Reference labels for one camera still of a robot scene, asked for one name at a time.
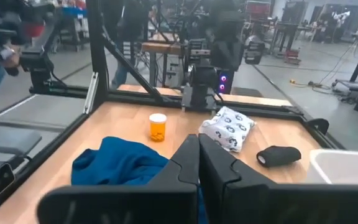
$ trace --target table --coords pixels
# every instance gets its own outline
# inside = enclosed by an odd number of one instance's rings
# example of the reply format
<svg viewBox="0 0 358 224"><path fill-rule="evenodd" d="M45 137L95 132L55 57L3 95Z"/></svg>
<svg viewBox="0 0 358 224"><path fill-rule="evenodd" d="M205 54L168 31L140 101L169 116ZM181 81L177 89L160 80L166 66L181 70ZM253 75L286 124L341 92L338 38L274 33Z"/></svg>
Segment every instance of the table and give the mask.
<svg viewBox="0 0 358 224"><path fill-rule="evenodd" d="M170 33L163 33L169 41L175 41L177 38ZM160 33L152 36L151 40L165 41ZM167 60L168 54L181 55L182 49L178 43L175 44L163 44L156 42L144 42L142 43L142 51L149 52L150 54L150 77L149 83L152 86L157 86L157 68L155 66L157 61L157 53L163 54L163 69L162 69L162 84L165 85L166 72L167 72Z"/></svg>
<svg viewBox="0 0 358 224"><path fill-rule="evenodd" d="M311 32L312 30L313 30L313 28L311 26L305 26L305 27L299 26L298 29L296 30L295 40L298 40L298 37L300 36L302 31L303 31L303 37L305 38L306 32Z"/></svg>
<svg viewBox="0 0 358 224"><path fill-rule="evenodd" d="M122 85L119 90L144 91L141 86ZM165 95L179 95L175 90L159 88ZM227 101L290 105L285 100L223 95ZM165 113L168 117L166 139L152 142L148 137L149 115ZM70 184L71 164L85 149L97 149L102 138L117 136L144 143L162 156L172 157L188 134L196 134L210 114L183 112L179 109L106 102L101 105L67 140L0 206L0 224L37 223L38 201L49 191ZM252 117L257 125L250 131L243 150L235 156L256 171L278 183L299 183L306 178L309 153L318 143L296 121ZM265 169L255 155L271 145L294 146L302 159L290 166Z"/></svg>
<svg viewBox="0 0 358 224"><path fill-rule="evenodd" d="M292 48L292 43L295 39L296 36L296 31L298 30L298 27L295 24L287 24L287 23L281 23L278 22L274 28L274 33L273 33L273 39L272 39L272 43L270 44L270 48L269 48L269 52L271 54L275 54L275 46L278 40L278 36L281 34L281 40L280 40L280 47L278 50L278 54L282 54L282 50L284 48L284 44L285 44L285 39L287 38L287 36L289 35L289 39L287 42L287 46L285 47L286 51L291 50Z"/></svg>

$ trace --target white bottle cap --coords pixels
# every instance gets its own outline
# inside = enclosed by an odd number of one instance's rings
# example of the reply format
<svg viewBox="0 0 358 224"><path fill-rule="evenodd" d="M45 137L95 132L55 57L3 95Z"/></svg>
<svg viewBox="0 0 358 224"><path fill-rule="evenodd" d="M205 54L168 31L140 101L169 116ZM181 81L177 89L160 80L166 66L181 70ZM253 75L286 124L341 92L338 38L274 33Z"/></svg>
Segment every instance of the white bottle cap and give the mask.
<svg viewBox="0 0 358 224"><path fill-rule="evenodd" d="M152 114L150 115L149 120L153 123L165 123L167 122L167 116L160 113Z"/></svg>

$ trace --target black sock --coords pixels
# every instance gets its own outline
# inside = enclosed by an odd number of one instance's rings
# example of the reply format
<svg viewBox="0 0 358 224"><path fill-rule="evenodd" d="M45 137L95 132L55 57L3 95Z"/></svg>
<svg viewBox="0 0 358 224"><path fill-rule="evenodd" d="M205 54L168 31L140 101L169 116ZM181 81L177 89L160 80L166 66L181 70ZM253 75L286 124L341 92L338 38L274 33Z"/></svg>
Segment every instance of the black sock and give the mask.
<svg viewBox="0 0 358 224"><path fill-rule="evenodd" d="M270 146L256 154L256 159L264 167L287 165L302 157L301 152L294 147Z"/></svg>

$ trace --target white bin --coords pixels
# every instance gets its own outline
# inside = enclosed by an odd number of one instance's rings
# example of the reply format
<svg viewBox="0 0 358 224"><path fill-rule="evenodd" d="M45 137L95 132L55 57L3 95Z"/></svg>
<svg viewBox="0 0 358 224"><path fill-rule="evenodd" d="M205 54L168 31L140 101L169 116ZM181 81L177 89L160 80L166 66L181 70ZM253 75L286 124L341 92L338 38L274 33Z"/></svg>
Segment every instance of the white bin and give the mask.
<svg viewBox="0 0 358 224"><path fill-rule="evenodd" d="M307 184L358 184L358 152L318 149L310 153Z"/></svg>

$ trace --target wooden table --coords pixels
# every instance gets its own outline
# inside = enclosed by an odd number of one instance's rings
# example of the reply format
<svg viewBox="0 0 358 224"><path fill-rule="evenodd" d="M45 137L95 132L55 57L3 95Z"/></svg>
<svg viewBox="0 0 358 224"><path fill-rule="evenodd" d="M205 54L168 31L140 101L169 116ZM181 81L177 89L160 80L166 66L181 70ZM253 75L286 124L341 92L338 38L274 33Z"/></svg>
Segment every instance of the wooden table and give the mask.
<svg viewBox="0 0 358 224"><path fill-rule="evenodd" d="M177 36L174 36L170 33L164 33L169 41L177 40ZM153 35L151 40L165 41L160 33ZM142 43L142 51L148 52L150 54L150 76L149 83L152 86L157 86L157 67L155 66L157 60L157 54L163 55L163 68L162 68L162 84L165 85L165 80L167 77L167 60L168 54L171 55L181 55L181 47L178 43L174 44L163 44L156 42L144 42Z"/></svg>
<svg viewBox="0 0 358 224"><path fill-rule="evenodd" d="M143 91L139 86L129 85L119 89ZM158 90L168 95L179 94L174 90ZM289 105L285 100L231 95L223 97L247 103ZM152 142L148 137L148 119L152 113L164 113L168 117L164 142ZM35 210L38 201L47 192L69 185L73 160L87 148L98 149L102 138L117 136L141 142L170 158L188 134L198 133L200 124L206 119L209 119L209 114L125 103L104 103L0 206L0 224L37 223ZM309 166L309 153L320 148L318 143L296 121L258 117L252 119L257 125L250 131L241 153L235 156L276 182L302 182ZM290 166L265 169L258 164L255 155L271 145L296 147L302 153L302 160Z"/></svg>

